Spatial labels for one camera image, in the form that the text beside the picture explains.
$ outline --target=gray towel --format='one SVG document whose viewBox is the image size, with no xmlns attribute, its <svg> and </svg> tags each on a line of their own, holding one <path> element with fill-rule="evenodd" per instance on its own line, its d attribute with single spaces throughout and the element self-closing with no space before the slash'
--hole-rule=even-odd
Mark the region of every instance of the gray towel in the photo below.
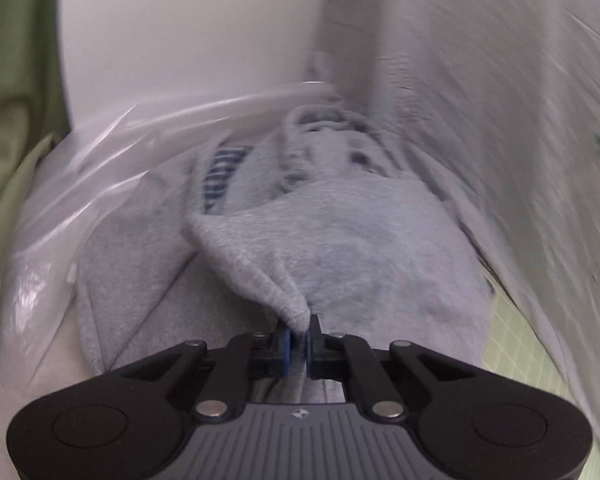
<svg viewBox="0 0 600 480">
<path fill-rule="evenodd" d="M 266 330 L 327 332 L 376 348 L 410 339 L 480 363 L 488 289 L 471 245 L 361 116 L 301 107 L 238 168 L 216 215 L 202 182 L 223 139 L 148 174 L 94 231 L 78 272 L 80 332 L 97 371 L 187 338 L 224 345 Z M 276 400 L 333 400 L 296 380 Z"/>
</svg>

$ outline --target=clear plastic bag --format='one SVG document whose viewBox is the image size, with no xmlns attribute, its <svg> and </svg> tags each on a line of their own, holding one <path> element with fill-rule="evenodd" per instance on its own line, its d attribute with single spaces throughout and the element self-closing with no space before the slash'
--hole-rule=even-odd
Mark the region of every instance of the clear plastic bag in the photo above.
<svg viewBox="0 0 600 480">
<path fill-rule="evenodd" d="M 74 295 L 80 248 L 143 174 L 227 131 L 234 143 L 254 143 L 290 109 L 332 94 L 333 86 L 311 82 L 196 105 L 137 105 L 105 128 L 71 133 L 40 165 L 14 233 L 2 288 L 0 384 L 26 391 Z"/>
</svg>

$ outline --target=green fabric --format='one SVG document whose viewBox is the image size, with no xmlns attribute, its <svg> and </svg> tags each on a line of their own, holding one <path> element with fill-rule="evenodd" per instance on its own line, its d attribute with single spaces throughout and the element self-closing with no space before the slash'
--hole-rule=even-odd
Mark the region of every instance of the green fabric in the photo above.
<svg viewBox="0 0 600 480">
<path fill-rule="evenodd" d="M 56 0 L 0 0 L 0 284 L 36 163 L 68 131 Z"/>
</svg>

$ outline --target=striped fabric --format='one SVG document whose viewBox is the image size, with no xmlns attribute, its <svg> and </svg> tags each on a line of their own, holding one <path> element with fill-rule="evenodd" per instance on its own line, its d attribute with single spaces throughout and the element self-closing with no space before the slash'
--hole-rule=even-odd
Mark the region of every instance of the striped fabric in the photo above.
<svg viewBox="0 0 600 480">
<path fill-rule="evenodd" d="M 229 186 L 229 179 L 252 149 L 251 146 L 218 148 L 205 178 L 205 213 L 222 198 Z"/>
</svg>

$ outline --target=green cutting mat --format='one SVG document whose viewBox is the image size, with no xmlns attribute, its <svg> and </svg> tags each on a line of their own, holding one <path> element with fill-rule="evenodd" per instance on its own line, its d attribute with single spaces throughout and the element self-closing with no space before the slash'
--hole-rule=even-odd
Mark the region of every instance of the green cutting mat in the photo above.
<svg viewBox="0 0 600 480">
<path fill-rule="evenodd" d="M 482 364 L 487 370 L 575 400 L 558 368 L 531 326 L 492 276 L 495 294 L 491 303 L 491 330 Z M 594 444 L 580 480 L 600 480 L 600 446 Z"/>
</svg>

